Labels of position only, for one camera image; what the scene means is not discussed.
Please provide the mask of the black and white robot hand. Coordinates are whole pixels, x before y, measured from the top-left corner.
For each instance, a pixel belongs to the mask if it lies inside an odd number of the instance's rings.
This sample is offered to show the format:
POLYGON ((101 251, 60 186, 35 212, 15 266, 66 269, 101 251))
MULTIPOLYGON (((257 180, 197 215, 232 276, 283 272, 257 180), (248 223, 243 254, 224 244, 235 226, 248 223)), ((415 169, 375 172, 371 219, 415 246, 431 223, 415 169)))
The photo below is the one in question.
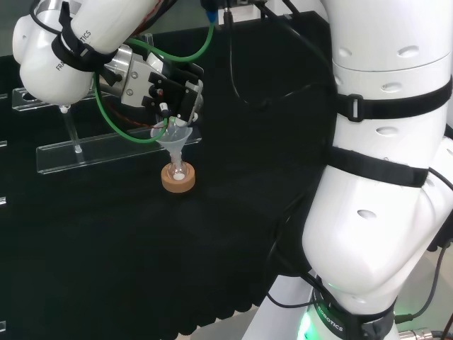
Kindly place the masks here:
POLYGON ((161 118, 173 116, 192 125, 203 105, 203 77, 203 68, 196 64, 164 63, 161 72, 150 73, 142 106, 161 118))

